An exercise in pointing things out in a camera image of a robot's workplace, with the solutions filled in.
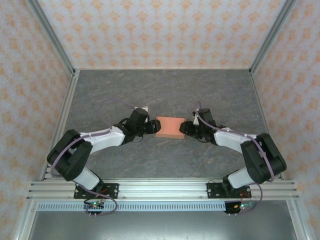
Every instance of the black mounting plate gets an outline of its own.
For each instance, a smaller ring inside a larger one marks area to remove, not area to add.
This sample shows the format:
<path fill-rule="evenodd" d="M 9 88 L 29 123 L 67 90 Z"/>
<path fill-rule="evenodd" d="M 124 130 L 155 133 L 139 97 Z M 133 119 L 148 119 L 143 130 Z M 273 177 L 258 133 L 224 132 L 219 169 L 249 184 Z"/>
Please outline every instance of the black mounting plate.
<path fill-rule="evenodd" d="M 104 192 L 101 194 L 107 195 L 113 199 L 117 199 L 118 193 L 119 193 L 119 183 L 104 183 L 102 191 L 104 191 Z M 103 199 L 102 196 L 96 197 L 96 195 L 85 191 L 79 185 L 75 186 L 73 198 L 74 199 Z"/>
<path fill-rule="evenodd" d="M 226 191 L 222 187 L 222 182 L 208 182 L 206 184 L 208 199 L 240 199 L 240 192 L 248 194 L 251 198 L 251 190 L 249 186 L 240 187 L 237 190 L 232 191 L 230 195 L 227 195 Z"/>

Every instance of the enclosure wall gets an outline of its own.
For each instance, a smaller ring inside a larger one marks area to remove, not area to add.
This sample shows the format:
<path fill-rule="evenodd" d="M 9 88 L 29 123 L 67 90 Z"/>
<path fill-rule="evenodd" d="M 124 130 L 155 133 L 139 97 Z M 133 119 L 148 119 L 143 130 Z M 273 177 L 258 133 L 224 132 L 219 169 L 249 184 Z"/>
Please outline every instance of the enclosure wall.
<path fill-rule="evenodd" d="M 0 2 L 0 239 L 12 239 L 70 75 L 26 0 Z"/>
<path fill-rule="evenodd" d="M 285 0 L 40 0 L 72 65 L 248 69 Z"/>
<path fill-rule="evenodd" d="M 258 72 L 273 139 L 298 180 L 308 221 L 320 235 L 320 2 L 298 0 Z"/>

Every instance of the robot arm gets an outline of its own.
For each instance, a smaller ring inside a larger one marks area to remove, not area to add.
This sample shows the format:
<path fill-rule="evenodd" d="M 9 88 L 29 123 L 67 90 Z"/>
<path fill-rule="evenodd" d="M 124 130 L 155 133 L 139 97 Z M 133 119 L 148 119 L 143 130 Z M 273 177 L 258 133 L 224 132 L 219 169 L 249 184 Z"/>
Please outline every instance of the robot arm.
<path fill-rule="evenodd" d="M 89 133 L 79 133 L 74 129 L 68 130 L 51 150 L 47 161 L 53 165 L 58 155 L 70 143 L 83 138 L 62 155 L 54 168 L 65 180 L 74 181 L 88 190 L 100 193 L 104 182 L 85 167 L 89 155 L 101 149 L 127 144 L 132 142 L 135 137 L 154 134 L 160 129 L 160 121 L 150 120 L 147 111 L 136 108 L 129 118 L 123 119 L 111 128 Z"/>
<path fill-rule="evenodd" d="M 197 113 L 193 113 L 193 122 L 186 121 L 181 124 L 180 132 L 198 140 L 204 138 L 208 143 L 224 146 L 243 154 L 245 167 L 223 178 L 222 186 L 227 195 L 243 186 L 253 183 L 262 184 L 271 178 L 266 161 L 251 139 L 256 140 L 266 154 L 274 175 L 286 170 L 286 162 L 269 134 L 239 135 L 226 126 L 217 126 L 208 108 L 200 109 Z M 215 129 L 198 120 L 199 116 Z"/>

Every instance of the orange foam block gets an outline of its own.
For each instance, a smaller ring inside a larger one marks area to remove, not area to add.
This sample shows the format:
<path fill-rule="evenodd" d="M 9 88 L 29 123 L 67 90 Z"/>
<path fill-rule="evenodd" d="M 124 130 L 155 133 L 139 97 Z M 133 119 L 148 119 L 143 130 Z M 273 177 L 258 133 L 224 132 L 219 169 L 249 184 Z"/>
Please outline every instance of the orange foam block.
<path fill-rule="evenodd" d="M 161 129 L 155 136 L 158 138 L 184 139 L 185 135 L 179 131 L 180 125 L 186 121 L 182 117 L 157 116 L 161 123 Z"/>

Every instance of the orange floral wallpaper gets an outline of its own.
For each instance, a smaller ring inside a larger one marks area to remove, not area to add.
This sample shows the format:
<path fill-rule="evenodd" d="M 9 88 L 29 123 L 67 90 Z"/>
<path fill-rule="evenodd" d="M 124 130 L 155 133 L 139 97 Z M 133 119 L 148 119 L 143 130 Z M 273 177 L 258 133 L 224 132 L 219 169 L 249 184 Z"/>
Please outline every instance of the orange floral wallpaper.
<path fill-rule="evenodd" d="M 0 1 L 0 239 L 48 154 L 70 75 L 26 0 Z"/>
<path fill-rule="evenodd" d="M 285 175 L 298 180 L 320 236 L 320 1 L 297 1 L 254 79 Z"/>
<path fill-rule="evenodd" d="M 75 68 L 248 69 L 285 0 L 40 0 Z"/>

